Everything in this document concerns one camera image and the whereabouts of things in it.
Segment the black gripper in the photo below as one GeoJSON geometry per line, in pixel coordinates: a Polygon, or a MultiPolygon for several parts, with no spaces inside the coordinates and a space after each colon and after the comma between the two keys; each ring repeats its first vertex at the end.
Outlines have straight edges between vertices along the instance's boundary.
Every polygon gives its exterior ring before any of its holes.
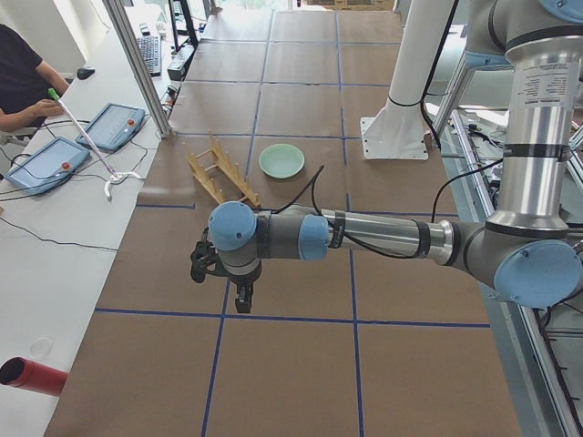
{"type": "Polygon", "coordinates": [[[253,286],[260,276],[260,270],[254,270],[250,273],[242,275],[229,275],[230,281],[233,282],[237,287],[235,307],[238,313],[251,313],[253,286]]]}

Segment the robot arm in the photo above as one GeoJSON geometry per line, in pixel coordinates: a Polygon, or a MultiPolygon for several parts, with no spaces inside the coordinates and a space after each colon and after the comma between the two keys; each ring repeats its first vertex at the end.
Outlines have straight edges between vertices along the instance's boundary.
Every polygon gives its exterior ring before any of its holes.
{"type": "Polygon", "coordinates": [[[582,263],[559,215],[582,69],[579,1],[475,1],[467,50],[514,68],[496,211],[483,223],[423,222],[314,206],[254,212],[217,206],[191,254],[191,277],[226,277],[238,311],[251,309],[265,259],[323,259],[366,249],[390,259],[432,259],[462,270],[501,300],[544,309],[573,295],[582,263]]]}

